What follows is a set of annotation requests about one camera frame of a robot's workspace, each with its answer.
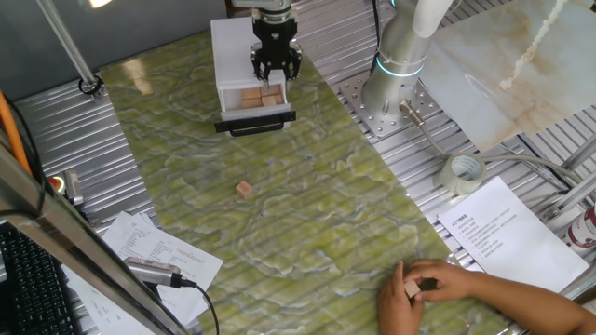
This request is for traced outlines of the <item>person's left hand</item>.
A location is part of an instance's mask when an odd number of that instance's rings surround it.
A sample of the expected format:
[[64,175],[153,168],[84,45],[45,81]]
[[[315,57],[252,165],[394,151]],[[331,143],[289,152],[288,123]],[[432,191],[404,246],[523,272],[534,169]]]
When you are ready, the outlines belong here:
[[377,298],[377,321],[380,335],[416,335],[418,333],[425,304],[422,293],[412,298],[406,293],[402,261],[395,267],[394,274],[384,283]]

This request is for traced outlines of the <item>person's right hand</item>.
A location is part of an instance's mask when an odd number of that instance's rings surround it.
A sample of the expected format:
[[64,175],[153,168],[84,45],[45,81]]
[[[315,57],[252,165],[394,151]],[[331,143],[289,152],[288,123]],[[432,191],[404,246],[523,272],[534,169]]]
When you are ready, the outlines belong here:
[[472,272],[443,260],[414,261],[404,277],[405,282],[435,280],[436,287],[422,290],[416,299],[424,302],[447,302],[471,297],[482,272]]

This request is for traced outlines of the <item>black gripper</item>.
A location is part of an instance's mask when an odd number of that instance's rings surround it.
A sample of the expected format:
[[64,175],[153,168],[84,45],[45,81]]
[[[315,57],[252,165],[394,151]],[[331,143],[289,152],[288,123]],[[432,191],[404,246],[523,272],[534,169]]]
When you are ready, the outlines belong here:
[[282,23],[254,20],[252,30],[261,42],[251,46],[250,59],[255,78],[269,88],[271,69],[282,69],[287,80],[295,80],[300,74],[303,59],[300,46],[291,42],[297,34],[296,19]]

